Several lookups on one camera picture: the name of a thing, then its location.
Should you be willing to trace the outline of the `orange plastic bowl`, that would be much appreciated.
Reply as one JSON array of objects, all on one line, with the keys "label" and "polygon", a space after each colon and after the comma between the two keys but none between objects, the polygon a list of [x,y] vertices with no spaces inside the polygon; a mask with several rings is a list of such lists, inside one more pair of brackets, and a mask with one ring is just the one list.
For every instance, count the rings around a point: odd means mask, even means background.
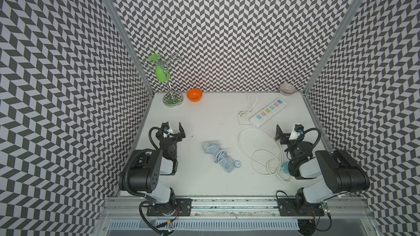
[{"label": "orange plastic bowl", "polygon": [[198,88],[193,88],[187,92],[187,98],[192,102],[198,102],[201,100],[203,92]]}]

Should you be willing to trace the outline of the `patterned ceramic bowl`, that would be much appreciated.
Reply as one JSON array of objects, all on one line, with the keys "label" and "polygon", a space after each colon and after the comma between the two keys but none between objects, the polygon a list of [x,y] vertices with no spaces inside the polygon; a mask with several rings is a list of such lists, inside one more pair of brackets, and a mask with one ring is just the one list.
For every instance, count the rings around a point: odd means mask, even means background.
[{"label": "patterned ceramic bowl", "polygon": [[296,93],[296,88],[292,84],[283,83],[279,86],[279,92],[284,96],[291,96]]}]

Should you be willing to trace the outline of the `aluminium corner post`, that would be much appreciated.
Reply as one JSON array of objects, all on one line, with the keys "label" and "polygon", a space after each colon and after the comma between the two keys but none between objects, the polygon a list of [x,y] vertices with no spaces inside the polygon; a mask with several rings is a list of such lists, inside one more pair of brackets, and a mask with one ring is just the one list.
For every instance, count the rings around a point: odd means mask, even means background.
[{"label": "aluminium corner post", "polygon": [[312,88],[314,87],[316,81],[320,77],[321,73],[323,72],[324,68],[326,67],[328,61],[330,60],[331,56],[333,55],[335,49],[337,48],[341,38],[343,37],[344,33],[346,32],[347,28],[349,27],[350,23],[352,22],[353,18],[358,13],[358,9],[360,8],[361,4],[364,0],[352,0],[350,6],[345,13],[340,25],[338,26],[335,34],[332,36],[330,43],[328,44],[324,54],[322,55],[317,67],[315,68],[313,74],[311,75],[308,83],[304,87],[302,91],[303,96],[307,97],[311,92]]},{"label": "aluminium corner post", "polygon": [[118,12],[117,12],[114,4],[113,4],[113,1],[112,0],[102,0],[102,2],[103,2],[104,7],[106,8],[106,10],[107,10],[107,12],[108,12],[113,24],[114,24],[114,27],[115,27],[116,31],[118,32],[124,46],[126,47],[127,52],[128,52],[128,54],[129,54],[129,56],[130,56],[130,58],[131,58],[131,60],[134,64],[141,80],[143,81],[143,84],[146,88],[146,91],[148,92],[148,94],[150,96],[153,97],[154,96],[154,91],[153,91],[153,89],[152,89],[152,87],[149,83],[149,80],[148,80],[148,78],[147,78],[147,76],[144,72],[144,69],[142,67],[142,63],[141,63],[139,57],[137,56],[137,54],[135,52],[135,49],[134,49],[134,47],[132,45],[132,42],[129,38],[129,35],[128,35],[128,33],[127,33],[127,31],[126,31],[126,29],[123,25],[123,22],[122,22],[120,16],[118,15]]}]

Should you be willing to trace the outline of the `white strip with coloured labels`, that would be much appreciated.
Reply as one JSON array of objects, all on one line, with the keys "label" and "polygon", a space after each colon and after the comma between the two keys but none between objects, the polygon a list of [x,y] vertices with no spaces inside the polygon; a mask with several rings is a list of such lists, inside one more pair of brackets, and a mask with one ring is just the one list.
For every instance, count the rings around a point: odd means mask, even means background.
[{"label": "white strip with coloured labels", "polygon": [[274,100],[269,105],[267,105],[260,112],[256,113],[249,120],[250,124],[256,128],[260,128],[262,125],[271,120],[276,116],[281,110],[283,110],[288,103],[280,98]]}]

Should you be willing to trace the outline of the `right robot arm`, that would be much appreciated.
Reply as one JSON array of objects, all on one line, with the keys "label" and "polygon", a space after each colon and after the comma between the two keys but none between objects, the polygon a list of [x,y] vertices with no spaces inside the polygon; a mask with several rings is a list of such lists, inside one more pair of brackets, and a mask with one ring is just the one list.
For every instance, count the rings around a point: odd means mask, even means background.
[{"label": "right robot arm", "polygon": [[275,140],[286,145],[290,157],[288,173],[296,180],[318,179],[298,189],[294,198],[277,198],[281,216],[322,217],[329,215],[327,200],[350,192],[365,191],[370,187],[367,172],[345,150],[315,150],[322,133],[318,128],[294,126],[291,133],[276,127]]}]

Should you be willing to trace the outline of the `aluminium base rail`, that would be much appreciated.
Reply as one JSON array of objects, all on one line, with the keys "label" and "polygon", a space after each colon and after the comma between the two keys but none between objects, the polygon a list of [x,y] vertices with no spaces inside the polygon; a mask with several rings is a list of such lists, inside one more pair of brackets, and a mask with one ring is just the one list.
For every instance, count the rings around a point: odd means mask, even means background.
[{"label": "aluminium base rail", "polygon": [[292,235],[379,236],[367,204],[360,197],[328,200],[314,210],[296,211],[292,197],[275,196],[210,197],[183,196],[174,216],[143,216],[161,231],[182,235]]}]

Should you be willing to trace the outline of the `teal power strip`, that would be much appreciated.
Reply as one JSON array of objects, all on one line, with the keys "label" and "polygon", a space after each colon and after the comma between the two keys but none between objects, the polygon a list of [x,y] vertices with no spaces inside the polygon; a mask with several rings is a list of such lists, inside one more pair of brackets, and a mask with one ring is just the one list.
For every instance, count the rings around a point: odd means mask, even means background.
[{"label": "teal power strip", "polygon": [[289,174],[288,164],[289,164],[289,162],[283,162],[283,164],[282,164],[282,169],[285,172],[285,174]]}]

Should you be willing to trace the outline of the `pale blue power strip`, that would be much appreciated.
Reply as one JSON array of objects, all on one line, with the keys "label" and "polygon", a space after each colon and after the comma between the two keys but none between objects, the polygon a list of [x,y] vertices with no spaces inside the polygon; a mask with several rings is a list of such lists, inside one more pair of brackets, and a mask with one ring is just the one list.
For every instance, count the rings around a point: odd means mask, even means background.
[{"label": "pale blue power strip", "polygon": [[227,173],[231,173],[234,169],[242,167],[242,163],[239,160],[233,159],[224,149],[212,147],[210,152],[215,157],[215,163],[220,164]]}]

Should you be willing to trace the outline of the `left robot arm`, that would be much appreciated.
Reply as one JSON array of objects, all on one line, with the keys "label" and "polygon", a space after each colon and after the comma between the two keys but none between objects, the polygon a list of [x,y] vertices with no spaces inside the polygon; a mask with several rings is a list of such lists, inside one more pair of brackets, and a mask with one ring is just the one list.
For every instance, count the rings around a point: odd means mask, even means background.
[{"label": "left robot arm", "polygon": [[119,175],[121,191],[151,202],[148,215],[172,216],[179,210],[174,190],[159,181],[161,176],[177,172],[177,144],[186,137],[181,124],[178,129],[175,133],[169,122],[152,127],[148,138],[153,147],[135,150]]}]

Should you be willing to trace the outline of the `green plastic banana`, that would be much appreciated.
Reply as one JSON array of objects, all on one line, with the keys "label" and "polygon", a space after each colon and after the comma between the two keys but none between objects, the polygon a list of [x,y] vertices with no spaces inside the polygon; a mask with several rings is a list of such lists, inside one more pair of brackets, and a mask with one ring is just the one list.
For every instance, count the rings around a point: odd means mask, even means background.
[{"label": "green plastic banana", "polygon": [[167,83],[170,80],[170,76],[167,71],[167,61],[160,54],[152,54],[148,57],[148,60],[152,62],[155,67],[155,75],[158,81],[161,83]]}]

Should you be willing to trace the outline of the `left aluminium corner post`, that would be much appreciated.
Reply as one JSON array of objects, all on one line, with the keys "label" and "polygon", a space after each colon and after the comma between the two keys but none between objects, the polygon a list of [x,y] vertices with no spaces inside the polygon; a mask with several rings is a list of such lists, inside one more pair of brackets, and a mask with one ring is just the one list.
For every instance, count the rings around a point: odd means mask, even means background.
[{"label": "left aluminium corner post", "polygon": [[128,35],[128,33],[127,33],[127,31],[126,31],[126,29],[123,25],[123,22],[122,22],[120,16],[118,15],[118,12],[117,12],[114,4],[113,4],[113,1],[112,0],[102,0],[102,2],[103,2],[104,7],[106,8],[106,10],[107,10],[107,12],[108,12],[113,24],[114,24],[114,27],[115,27],[116,31],[118,32],[124,46],[126,47],[127,52],[128,52],[128,54],[129,54],[129,56],[130,56],[130,58],[131,58],[131,60],[134,64],[141,80],[143,81],[143,84],[146,88],[146,91],[148,92],[148,94],[150,96],[153,97],[154,96],[154,91],[153,91],[153,89],[152,89],[152,87],[149,83],[149,80],[148,80],[148,78],[147,78],[147,76],[144,72],[144,69],[142,67],[142,63],[141,63],[139,57],[137,56],[137,54],[135,52],[135,49],[134,49],[134,47],[132,45],[132,42],[129,38],[129,35]]}]

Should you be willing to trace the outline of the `right aluminium corner post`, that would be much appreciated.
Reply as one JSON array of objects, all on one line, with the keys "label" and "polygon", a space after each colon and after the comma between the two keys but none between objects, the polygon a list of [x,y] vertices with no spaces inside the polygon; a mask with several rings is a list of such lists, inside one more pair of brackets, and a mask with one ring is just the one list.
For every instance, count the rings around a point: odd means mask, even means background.
[{"label": "right aluminium corner post", "polygon": [[349,27],[350,23],[352,22],[353,18],[358,13],[358,9],[360,8],[361,4],[364,0],[352,0],[350,6],[345,13],[340,25],[338,26],[335,34],[332,36],[330,43],[328,44],[324,54],[322,55],[317,67],[315,68],[313,74],[311,75],[308,83],[304,87],[302,91],[303,96],[307,97],[311,92],[312,88],[314,87],[316,81],[320,77],[321,73],[323,72],[324,68],[326,67],[328,61],[330,60],[331,56],[333,55],[335,49],[337,48],[341,38],[343,37],[344,33],[346,32],[347,28]]}]

